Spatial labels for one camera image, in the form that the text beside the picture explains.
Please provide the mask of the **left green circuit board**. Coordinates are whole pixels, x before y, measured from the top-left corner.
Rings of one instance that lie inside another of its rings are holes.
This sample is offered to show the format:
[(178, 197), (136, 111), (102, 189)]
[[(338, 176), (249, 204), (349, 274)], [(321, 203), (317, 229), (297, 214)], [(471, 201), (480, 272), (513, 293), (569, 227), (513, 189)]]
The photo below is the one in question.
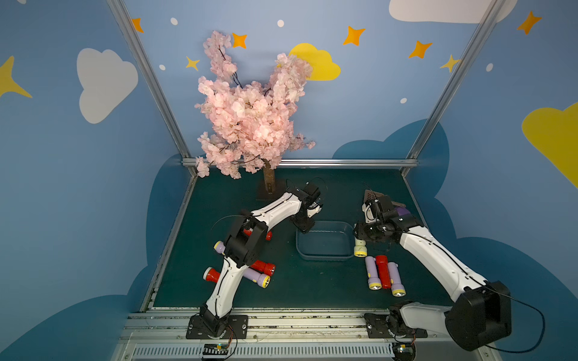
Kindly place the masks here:
[(230, 346), (225, 344), (204, 344), (202, 347), (201, 360), (223, 360), (230, 356)]

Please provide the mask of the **teal plastic storage box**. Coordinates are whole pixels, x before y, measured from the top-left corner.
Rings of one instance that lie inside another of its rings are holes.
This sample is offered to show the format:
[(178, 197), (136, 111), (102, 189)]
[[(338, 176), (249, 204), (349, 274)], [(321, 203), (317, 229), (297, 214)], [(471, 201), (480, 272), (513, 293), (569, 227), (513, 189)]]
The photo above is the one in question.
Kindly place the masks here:
[(316, 221), (308, 233), (296, 231), (296, 249), (307, 261), (346, 261), (354, 256), (353, 227), (341, 221)]

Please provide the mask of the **pale yellow flashlight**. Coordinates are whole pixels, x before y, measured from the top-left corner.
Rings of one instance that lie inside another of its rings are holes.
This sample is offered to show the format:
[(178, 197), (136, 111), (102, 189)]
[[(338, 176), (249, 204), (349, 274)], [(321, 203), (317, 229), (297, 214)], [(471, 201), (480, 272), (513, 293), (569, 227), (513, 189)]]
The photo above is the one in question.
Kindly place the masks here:
[(355, 239), (354, 256), (364, 258), (368, 255), (367, 242)]

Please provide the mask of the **purple flashlight front left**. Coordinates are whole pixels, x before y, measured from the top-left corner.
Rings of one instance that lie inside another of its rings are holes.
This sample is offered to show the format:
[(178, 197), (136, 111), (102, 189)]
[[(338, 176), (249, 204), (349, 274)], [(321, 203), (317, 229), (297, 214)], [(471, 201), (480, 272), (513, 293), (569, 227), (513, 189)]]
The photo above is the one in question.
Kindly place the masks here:
[(263, 289), (267, 288), (269, 286), (269, 283), (270, 283), (269, 275), (260, 273), (258, 271), (255, 271), (254, 269), (251, 269), (251, 268), (248, 268), (244, 271), (243, 277), (254, 282), (255, 284), (257, 284), (259, 287), (261, 287)]

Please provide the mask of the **purple flashlight left far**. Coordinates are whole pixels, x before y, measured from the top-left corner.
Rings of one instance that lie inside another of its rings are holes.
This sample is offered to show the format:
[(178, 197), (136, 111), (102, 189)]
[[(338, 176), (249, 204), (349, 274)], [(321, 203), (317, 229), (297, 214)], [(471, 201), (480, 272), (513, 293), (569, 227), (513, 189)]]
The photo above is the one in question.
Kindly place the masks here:
[(219, 241), (215, 244), (214, 249), (218, 254), (223, 254), (225, 249), (226, 249), (226, 246), (225, 246), (224, 242)]

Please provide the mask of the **brown plastic litter scoop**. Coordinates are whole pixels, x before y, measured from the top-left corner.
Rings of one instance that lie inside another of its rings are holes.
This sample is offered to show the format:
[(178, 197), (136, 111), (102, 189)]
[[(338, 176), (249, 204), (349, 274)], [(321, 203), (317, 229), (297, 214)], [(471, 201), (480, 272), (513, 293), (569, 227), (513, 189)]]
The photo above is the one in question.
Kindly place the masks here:
[(384, 196), (384, 194), (382, 194), (382, 193), (376, 193), (372, 190), (365, 190), (365, 192), (364, 192), (364, 204), (379, 202), (383, 196)]

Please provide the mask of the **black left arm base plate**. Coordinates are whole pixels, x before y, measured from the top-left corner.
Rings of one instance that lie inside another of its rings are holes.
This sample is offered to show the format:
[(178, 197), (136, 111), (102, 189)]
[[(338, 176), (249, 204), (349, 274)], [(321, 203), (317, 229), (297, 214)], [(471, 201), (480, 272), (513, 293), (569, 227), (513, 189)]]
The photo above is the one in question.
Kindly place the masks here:
[(186, 339), (226, 338), (246, 339), (248, 332), (248, 316), (232, 315), (224, 320), (206, 320), (199, 314), (194, 314), (189, 320)]

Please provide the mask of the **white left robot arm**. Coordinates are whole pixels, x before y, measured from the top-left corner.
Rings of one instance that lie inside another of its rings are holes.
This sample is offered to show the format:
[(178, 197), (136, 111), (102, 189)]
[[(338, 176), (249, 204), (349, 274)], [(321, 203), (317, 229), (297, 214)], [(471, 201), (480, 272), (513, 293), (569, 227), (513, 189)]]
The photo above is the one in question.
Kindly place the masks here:
[(286, 219), (302, 233), (315, 225), (322, 210), (321, 191), (313, 183), (288, 188), (280, 198), (254, 211), (243, 211), (224, 239), (223, 267), (212, 295), (200, 307), (200, 319), (212, 338), (222, 336), (228, 326), (233, 300), (245, 271), (258, 261), (266, 236)]

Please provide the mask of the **purple flashlight group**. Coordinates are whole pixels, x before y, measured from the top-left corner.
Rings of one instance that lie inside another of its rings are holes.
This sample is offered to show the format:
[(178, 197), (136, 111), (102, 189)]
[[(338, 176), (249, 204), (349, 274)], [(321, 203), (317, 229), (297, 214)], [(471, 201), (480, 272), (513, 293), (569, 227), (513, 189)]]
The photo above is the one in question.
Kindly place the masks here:
[(366, 256), (364, 258), (367, 269), (368, 287), (370, 290), (380, 290), (382, 288), (382, 281), (379, 277), (379, 272), (376, 266), (374, 257)]

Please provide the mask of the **red flashlight right group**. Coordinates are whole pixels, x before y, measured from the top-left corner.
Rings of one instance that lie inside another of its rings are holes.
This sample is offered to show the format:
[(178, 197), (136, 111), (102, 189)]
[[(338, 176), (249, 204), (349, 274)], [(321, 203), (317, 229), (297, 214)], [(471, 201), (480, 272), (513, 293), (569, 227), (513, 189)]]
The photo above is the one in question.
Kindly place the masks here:
[(391, 278), (389, 275), (389, 267), (388, 267), (388, 257), (385, 255), (379, 255), (375, 257), (376, 259), (376, 267), (379, 274), (379, 279), (382, 283), (382, 289), (390, 289), (391, 288)]

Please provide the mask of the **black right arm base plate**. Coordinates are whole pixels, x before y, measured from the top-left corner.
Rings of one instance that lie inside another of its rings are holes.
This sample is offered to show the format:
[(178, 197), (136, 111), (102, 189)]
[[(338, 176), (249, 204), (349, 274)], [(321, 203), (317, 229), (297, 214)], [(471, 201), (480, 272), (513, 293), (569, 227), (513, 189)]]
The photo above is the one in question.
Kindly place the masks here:
[(369, 338), (427, 338), (425, 329), (408, 327), (401, 316), (396, 314), (365, 313), (367, 335)]

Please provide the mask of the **pink blossom artificial tree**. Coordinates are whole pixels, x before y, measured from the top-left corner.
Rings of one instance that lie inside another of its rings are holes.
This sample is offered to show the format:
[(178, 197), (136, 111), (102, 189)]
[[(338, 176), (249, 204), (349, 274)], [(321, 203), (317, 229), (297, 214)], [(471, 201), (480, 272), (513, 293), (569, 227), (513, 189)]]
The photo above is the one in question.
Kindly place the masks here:
[(280, 191), (275, 169), (287, 152), (313, 148), (314, 141), (294, 131), (292, 116), (304, 96), (311, 65), (295, 55), (279, 54), (268, 84), (240, 83), (238, 67), (227, 54), (231, 38), (214, 31), (203, 44), (216, 76), (198, 80), (205, 100), (196, 107), (212, 123), (213, 133), (203, 132), (198, 141), (203, 156), (195, 159), (198, 177), (207, 177), (215, 167), (234, 180), (241, 173), (263, 173), (262, 192), (273, 196)]

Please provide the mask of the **purple flashlight far right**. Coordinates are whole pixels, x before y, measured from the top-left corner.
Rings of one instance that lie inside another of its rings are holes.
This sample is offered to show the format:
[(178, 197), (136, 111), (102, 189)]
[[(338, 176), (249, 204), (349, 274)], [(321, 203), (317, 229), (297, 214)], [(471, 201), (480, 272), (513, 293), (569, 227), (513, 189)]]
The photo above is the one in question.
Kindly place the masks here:
[(392, 295), (395, 297), (406, 296), (406, 290), (402, 284), (397, 263), (389, 262), (388, 263), (388, 271), (389, 271), (390, 280), (391, 280)]

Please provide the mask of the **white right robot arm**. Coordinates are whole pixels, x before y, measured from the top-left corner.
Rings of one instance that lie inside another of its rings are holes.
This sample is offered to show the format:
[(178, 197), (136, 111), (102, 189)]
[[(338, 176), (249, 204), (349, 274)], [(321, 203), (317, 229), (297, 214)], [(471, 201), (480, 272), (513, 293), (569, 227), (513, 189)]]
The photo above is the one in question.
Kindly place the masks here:
[(397, 264), (379, 263), (368, 254), (367, 243), (389, 242), (410, 252), (453, 302), (451, 307), (409, 301), (391, 306), (385, 322), (394, 338), (412, 338), (417, 332), (441, 334), (460, 348), (473, 351), (511, 335), (511, 298), (504, 284), (487, 281), (458, 260), (420, 220), (397, 207), (389, 196), (366, 190), (361, 210), (364, 219), (353, 230), (353, 254), (365, 260), (369, 288), (389, 288), (396, 297), (406, 293)]

